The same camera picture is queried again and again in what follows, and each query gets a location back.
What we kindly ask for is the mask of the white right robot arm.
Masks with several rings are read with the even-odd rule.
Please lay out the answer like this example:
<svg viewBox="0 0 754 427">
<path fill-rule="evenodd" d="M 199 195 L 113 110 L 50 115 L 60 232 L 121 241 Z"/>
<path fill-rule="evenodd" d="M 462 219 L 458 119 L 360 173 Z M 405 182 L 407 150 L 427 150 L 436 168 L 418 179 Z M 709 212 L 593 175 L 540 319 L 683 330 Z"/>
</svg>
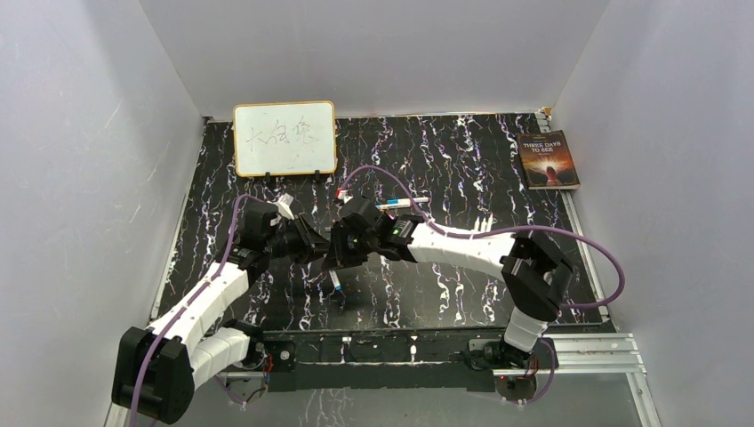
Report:
<svg viewBox="0 0 754 427">
<path fill-rule="evenodd" d="M 514 302 L 501 358 L 513 368 L 534 359 L 535 345 L 557 319 L 574 273 L 571 260 L 540 230 L 491 235 L 444 228 L 419 215 L 392 217 L 370 200 L 355 197 L 331 227 L 322 267 L 355 267 L 370 254 L 390 261 L 443 263 L 501 280 Z"/>
</svg>

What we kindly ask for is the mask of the pink capped marker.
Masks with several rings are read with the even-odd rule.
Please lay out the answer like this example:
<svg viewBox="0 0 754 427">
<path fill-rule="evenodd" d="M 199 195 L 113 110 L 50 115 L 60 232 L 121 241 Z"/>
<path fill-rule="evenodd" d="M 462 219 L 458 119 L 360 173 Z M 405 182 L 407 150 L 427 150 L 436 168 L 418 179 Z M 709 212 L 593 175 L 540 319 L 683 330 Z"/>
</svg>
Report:
<svg viewBox="0 0 754 427">
<path fill-rule="evenodd" d="M 335 292 L 340 292 L 342 290 L 341 281 L 338 277 L 338 274 L 334 270 L 330 270 L 328 272 L 329 278 L 332 281 L 333 289 Z"/>
</svg>

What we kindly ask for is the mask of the light blue capped marker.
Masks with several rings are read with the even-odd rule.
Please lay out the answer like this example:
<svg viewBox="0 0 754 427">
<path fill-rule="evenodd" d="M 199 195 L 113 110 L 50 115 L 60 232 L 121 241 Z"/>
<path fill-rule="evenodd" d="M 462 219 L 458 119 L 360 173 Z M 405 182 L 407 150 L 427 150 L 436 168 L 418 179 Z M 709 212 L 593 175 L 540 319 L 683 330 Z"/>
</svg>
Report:
<svg viewBox="0 0 754 427">
<path fill-rule="evenodd" d="M 391 199 L 388 201 L 387 204 L 384 205 L 384 207 L 403 208 L 403 207 L 411 207 L 412 203 L 422 204 L 422 203 L 428 203 L 428 202 L 429 202 L 428 197 L 415 197 L 413 199 L 410 199 L 410 198 Z"/>
</svg>

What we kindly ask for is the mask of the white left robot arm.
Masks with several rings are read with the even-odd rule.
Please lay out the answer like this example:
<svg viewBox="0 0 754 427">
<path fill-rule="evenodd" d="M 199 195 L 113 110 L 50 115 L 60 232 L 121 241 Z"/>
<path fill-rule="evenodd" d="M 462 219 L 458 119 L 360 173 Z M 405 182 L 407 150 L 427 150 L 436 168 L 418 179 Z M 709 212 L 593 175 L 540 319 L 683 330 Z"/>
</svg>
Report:
<svg viewBox="0 0 754 427">
<path fill-rule="evenodd" d="M 329 242 L 284 202 L 244 196 L 234 202 L 226 243 L 197 284 L 162 317 L 121 337 L 111 390 L 113 404 L 166 424 L 187 412 L 196 389 L 226 367 L 261 366 L 266 348 L 255 326 L 206 332 L 274 260 L 307 264 L 325 256 Z"/>
</svg>

